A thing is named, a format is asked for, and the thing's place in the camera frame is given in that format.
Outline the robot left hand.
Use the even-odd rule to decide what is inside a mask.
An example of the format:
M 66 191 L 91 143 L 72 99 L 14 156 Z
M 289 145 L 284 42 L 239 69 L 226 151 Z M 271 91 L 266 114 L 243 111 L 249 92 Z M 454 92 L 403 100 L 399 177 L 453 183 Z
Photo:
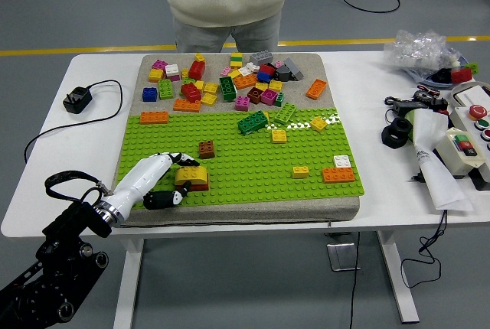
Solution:
M 115 207 L 119 216 L 127 220 L 132 206 L 143 202 L 143 197 L 170 170 L 171 166 L 199 166 L 200 163 L 185 153 L 157 153 L 143 158 L 116 185 L 113 194 L 104 200 Z

